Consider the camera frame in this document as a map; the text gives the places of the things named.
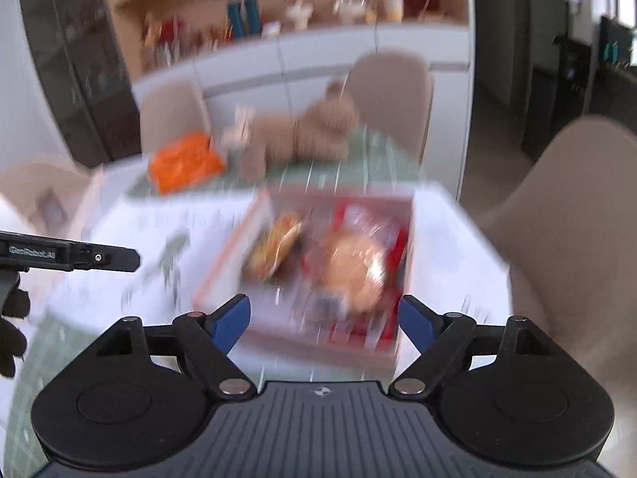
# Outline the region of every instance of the plush toy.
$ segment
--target plush toy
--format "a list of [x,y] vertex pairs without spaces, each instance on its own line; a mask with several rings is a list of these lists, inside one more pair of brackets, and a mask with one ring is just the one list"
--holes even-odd
[[348,95],[328,91],[326,97],[296,117],[253,115],[248,108],[239,108],[237,120],[224,135],[230,138],[230,144],[244,144],[241,177],[258,182],[272,164],[313,159],[346,161],[347,137],[358,127],[359,117]]

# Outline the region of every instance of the white cabinet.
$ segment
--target white cabinet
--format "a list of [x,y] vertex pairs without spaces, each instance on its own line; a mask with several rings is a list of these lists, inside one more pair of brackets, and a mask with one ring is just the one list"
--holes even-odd
[[170,84],[170,82],[173,81],[183,81],[184,79],[189,79],[190,81],[195,82],[196,85],[199,85],[192,60],[184,61],[179,63],[177,66],[165,68],[143,76],[131,85],[135,101],[137,102],[137,107],[141,108],[141,103],[144,101],[146,95],[156,88],[160,88],[165,84]]
[[334,66],[349,68],[362,55],[376,51],[374,27],[366,25],[283,36],[278,44],[285,73]]
[[225,47],[196,58],[194,65],[204,91],[282,73],[275,40]]
[[314,101],[325,96],[327,85],[334,79],[345,79],[347,72],[333,76],[314,77],[300,81],[286,82],[287,92],[290,95],[292,113],[299,114],[307,109]]
[[401,48],[416,52],[430,64],[468,65],[469,27],[447,25],[378,25],[378,49]]
[[289,114],[290,106],[285,92],[283,78],[281,83],[267,84],[249,90],[241,90],[206,99],[210,121],[218,134],[234,124],[234,112],[237,104],[254,106],[258,111],[281,111]]
[[469,72],[435,72],[423,170],[452,196],[460,195],[471,112]]

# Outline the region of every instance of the bread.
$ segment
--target bread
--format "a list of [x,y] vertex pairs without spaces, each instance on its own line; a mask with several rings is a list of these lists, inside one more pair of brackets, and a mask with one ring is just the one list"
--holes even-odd
[[371,313],[385,283],[385,250],[374,239],[350,231],[327,242],[322,286],[342,294],[348,313]]
[[288,256],[301,233],[301,219],[294,213],[281,214],[256,242],[246,270],[257,280],[267,280]]

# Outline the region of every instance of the screw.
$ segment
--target screw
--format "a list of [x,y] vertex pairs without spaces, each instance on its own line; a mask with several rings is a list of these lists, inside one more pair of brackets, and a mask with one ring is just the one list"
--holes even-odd
[[418,395],[425,391],[425,383],[420,379],[405,377],[396,381],[394,388],[403,395]]
[[226,379],[219,383],[219,389],[226,395],[242,395],[250,389],[245,379]]

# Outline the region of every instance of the green tablecloth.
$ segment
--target green tablecloth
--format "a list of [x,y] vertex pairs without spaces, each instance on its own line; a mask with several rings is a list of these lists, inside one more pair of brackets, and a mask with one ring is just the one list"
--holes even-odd
[[[347,163],[302,163],[270,170],[266,183],[271,185],[301,184],[320,188],[339,185],[367,188],[374,183],[394,184],[419,182],[423,179],[412,157],[381,133],[361,128],[352,134]],[[236,174],[227,174],[211,182],[187,190],[187,193],[219,193],[251,188]],[[126,193],[130,199],[158,197],[146,176],[141,177]],[[71,327],[48,315],[31,340],[29,351],[14,392],[14,403],[6,426],[4,465],[6,478],[31,477],[47,459],[31,428],[31,405],[36,394],[84,350],[95,336]],[[259,382],[261,375],[249,375]],[[289,378],[283,365],[268,372],[268,379]],[[344,380],[355,376],[343,376]]]
[[[350,137],[350,154],[346,163],[305,162],[273,167],[266,176],[266,185],[308,185],[337,188],[339,185],[367,188],[374,183],[418,182],[420,167],[413,157],[379,132],[361,127]],[[238,174],[228,173],[186,192],[231,192],[252,188]],[[128,191],[131,198],[157,196],[157,190],[142,176]]]

